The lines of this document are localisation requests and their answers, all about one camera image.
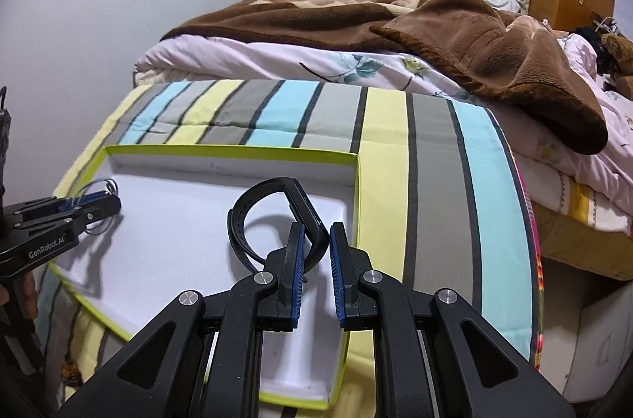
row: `brown blanket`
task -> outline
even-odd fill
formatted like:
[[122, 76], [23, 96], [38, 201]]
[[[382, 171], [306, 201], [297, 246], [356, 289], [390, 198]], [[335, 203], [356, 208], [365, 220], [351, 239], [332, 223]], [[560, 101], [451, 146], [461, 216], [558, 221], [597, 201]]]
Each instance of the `brown blanket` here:
[[596, 97], [554, 35], [483, 0], [245, 0], [163, 39], [181, 34], [413, 53], [471, 93], [523, 109], [578, 153], [596, 154], [608, 139]]

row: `striped fabric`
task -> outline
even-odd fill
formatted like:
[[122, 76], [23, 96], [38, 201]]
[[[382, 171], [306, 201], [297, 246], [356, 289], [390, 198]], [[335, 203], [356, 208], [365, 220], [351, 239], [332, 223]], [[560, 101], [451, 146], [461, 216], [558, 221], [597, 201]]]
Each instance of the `striped fabric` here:
[[[517, 156], [517, 165], [524, 175], [534, 201], [596, 231], [621, 232], [628, 238], [633, 237], [633, 217], [615, 206], [604, 194], [588, 185], [579, 184], [569, 175], [533, 159]], [[602, 255], [603, 253], [597, 250], [591, 260]], [[626, 258], [622, 261], [624, 262], [620, 268], [631, 272], [631, 263], [626, 262]], [[591, 263], [582, 269], [594, 271]]]
[[[453, 287], [537, 362], [541, 297], [531, 207], [510, 150], [487, 111], [378, 88], [307, 81], [220, 80], [141, 86], [110, 116], [56, 194], [77, 190], [109, 144], [239, 144], [358, 153], [363, 206], [358, 245], [411, 289]], [[397, 219], [389, 212], [398, 206]], [[50, 403], [70, 352], [84, 379], [121, 340], [81, 309], [47, 270], [37, 334]], [[373, 417], [371, 336], [353, 334], [337, 409]], [[261, 416], [303, 416], [263, 405]], [[309, 412], [305, 416], [316, 416]]]

